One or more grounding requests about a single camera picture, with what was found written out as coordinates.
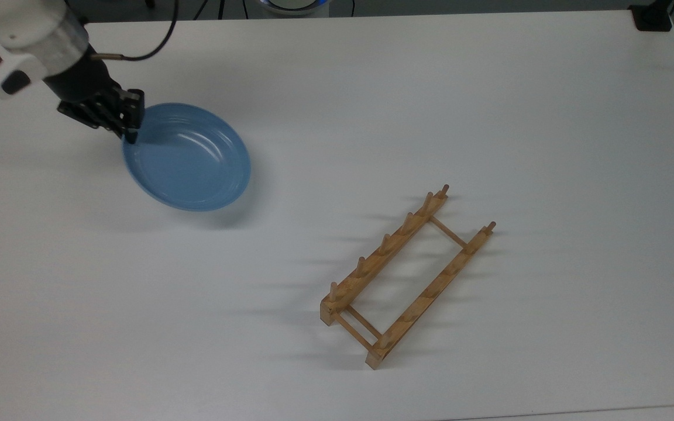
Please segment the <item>black cable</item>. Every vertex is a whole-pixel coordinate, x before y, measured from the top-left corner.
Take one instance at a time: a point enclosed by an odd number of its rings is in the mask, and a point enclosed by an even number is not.
[[[90,58],[93,60],[126,60],[126,61],[142,61],[142,60],[147,60],[148,58],[155,56],[158,51],[162,50],[164,46],[166,46],[166,43],[168,43],[168,40],[171,38],[171,34],[173,34],[173,29],[176,27],[176,22],[178,21],[178,0],[174,0],[173,2],[173,17],[171,18],[171,26],[168,27],[168,32],[166,32],[166,37],[163,38],[162,41],[160,41],[160,44],[158,44],[157,47],[155,47],[155,50],[150,51],[149,53],[145,54],[144,56],[124,56],[123,54],[94,54]]]
[[[204,10],[204,6],[207,5],[207,2],[208,2],[208,0],[204,0],[204,1],[201,3],[201,6],[199,6],[199,10],[198,10],[197,13],[194,15],[194,19],[192,19],[192,20],[196,20],[196,19],[199,17],[199,15],[201,15],[201,11]],[[217,8],[217,20],[222,20],[222,11],[223,11],[224,9],[225,9],[225,0],[220,0],[220,7]]]
[[[204,6],[207,5],[207,2],[208,2],[208,0],[204,0],[204,1],[201,3],[201,6],[199,6],[199,10],[197,11],[197,14],[194,15],[194,17],[192,18],[192,20],[196,20],[196,19],[199,17],[199,15],[201,14],[201,11],[204,10]]]

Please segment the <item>blue bowl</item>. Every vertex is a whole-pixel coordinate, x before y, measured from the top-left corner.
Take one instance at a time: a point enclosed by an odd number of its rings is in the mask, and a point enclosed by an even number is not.
[[[187,104],[147,108],[137,141],[123,142],[123,160],[147,194],[185,211],[230,205],[251,176],[238,134],[220,117]]]

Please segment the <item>wooden peg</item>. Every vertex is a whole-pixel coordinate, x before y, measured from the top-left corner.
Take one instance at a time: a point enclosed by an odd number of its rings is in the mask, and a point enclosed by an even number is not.
[[[390,242],[391,235],[384,234],[383,240],[381,240],[381,246],[379,246],[379,254],[384,256],[388,252],[388,243]]]
[[[358,266],[355,268],[355,277],[360,278],[366,274],[366,258],[361,256],[358,258]]]
[[[402,224],[402,228],[399,230],[399,232],[402,235],[407,235],[410,232],[410,226],[412,225],[412,218],[414,215],[412,215],[412,212],[407,212],[407,217],[404,218],[404,223]]]
[[[431,205],[431,199],[433,199],[433,193],[428,192],[428,195],[425,196],[425,202],[423,202],[423,206],[420,208],[421,215],[428,213],[428,206]]]
[[[436,194],[436,197],[439,199],[446,199],[446,192],[449,191],[449,184],[444,184],[441,191]]]
[[[490,223],[487,224],[487,227],[485,227],[485,235],[493,234],[493,229],[495,227],[496,227],[496,221],[490,221]]]
[[[329,301],[337,301],[337,282],[329,285]]]

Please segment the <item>white table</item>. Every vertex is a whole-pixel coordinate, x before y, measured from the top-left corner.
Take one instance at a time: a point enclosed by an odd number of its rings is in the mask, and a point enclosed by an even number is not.
[[[166,24],[90,25],[142,53]],[[244,197],[185,213],[43,85],[0,101],[0,419],[413,420],[674,405],[674,32],[628,11],[182,22],[112,63],[215,112]],[[430,190],[494,237],[378,371],[318,304]],[[381,330],[455,246],[356,303]]]

